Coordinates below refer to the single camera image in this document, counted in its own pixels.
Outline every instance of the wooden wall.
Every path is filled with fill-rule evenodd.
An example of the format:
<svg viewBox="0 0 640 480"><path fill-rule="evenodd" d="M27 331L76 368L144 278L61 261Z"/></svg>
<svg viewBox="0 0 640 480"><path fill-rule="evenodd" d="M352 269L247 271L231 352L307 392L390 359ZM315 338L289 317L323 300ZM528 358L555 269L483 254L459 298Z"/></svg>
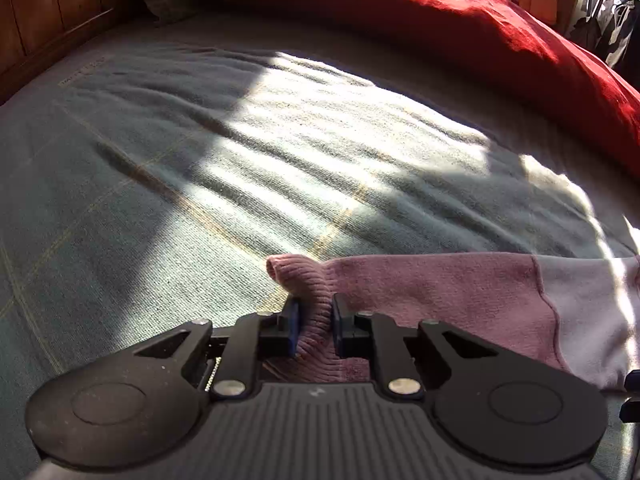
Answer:
<svg viewBox="0 0 640 480"><path fill-rule="evenodd" d="M0 104L140 0L0 0Z"/></svg>

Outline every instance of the mattress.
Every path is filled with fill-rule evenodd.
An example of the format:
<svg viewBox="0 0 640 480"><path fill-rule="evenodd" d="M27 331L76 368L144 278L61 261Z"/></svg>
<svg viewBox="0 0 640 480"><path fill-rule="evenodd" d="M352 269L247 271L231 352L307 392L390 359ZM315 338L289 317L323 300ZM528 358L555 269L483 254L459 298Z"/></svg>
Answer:
<svg viewBox="0 0 640 480"><path fill-rule="evenodd" d="M28 395L209 317L273 253L638 254L638 184L509 96L346 32L215 13L96 38L0 107L0 477ZM633 427L594 463L630 478Z"/></svg>

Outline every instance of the metal pin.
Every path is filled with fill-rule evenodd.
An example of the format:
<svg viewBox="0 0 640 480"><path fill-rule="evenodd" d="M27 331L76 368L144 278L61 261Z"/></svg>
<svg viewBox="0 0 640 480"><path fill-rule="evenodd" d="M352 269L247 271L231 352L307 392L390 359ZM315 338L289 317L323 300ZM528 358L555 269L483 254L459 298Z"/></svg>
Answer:
<svg viewBox="0 0 640 480"><path fill-rule="evenodd" d="M242 381L236 381L235 379L229 379L220 381L213 384L213 391L223 397L237 397L240 395L246 386Z"/></svg>
<svg viewBox="0 0 640 480"><path fill-rule="evenodd" d="M388 387L393 393L398 395L412 395L420 391L420 383L406 377L389 381Z"/></svg>

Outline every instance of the pink garment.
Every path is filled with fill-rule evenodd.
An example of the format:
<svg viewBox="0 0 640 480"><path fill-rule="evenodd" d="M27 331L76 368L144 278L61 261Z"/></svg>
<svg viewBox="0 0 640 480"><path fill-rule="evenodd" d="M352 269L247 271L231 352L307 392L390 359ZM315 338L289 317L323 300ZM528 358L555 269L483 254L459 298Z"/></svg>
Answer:
<svg viewBox="0 0 640 480"><path fill-rule="evenodd" d="M627 275L624 292L640 313L638 260L621 261ZM340 360L334 353L331 299L341 292L353 310L389 314L401 326L442 320L601 388L621 388L635 364L627 350L636 328L620 314L620 292L613 289L609 264L509 253L354 256L325 263L298 254L270 256L269 275L302 298L304 306L298 355L271 366L293 380L353 381L367 376L364 360ZM579 287L582 295L572 287ZM606 330L603 318L608 320Z"/></svg>

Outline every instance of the red pillow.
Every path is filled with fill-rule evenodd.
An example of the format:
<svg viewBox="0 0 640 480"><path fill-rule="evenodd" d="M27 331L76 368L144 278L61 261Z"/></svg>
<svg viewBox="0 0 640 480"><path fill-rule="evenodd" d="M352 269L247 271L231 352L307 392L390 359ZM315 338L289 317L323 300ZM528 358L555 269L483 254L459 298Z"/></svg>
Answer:
<svg viewBox="0 0 640 480"><path fill-rule="evenodd" d="M640 177L640 94L507 0L224 0L347 25L521 98Z"/></svg>

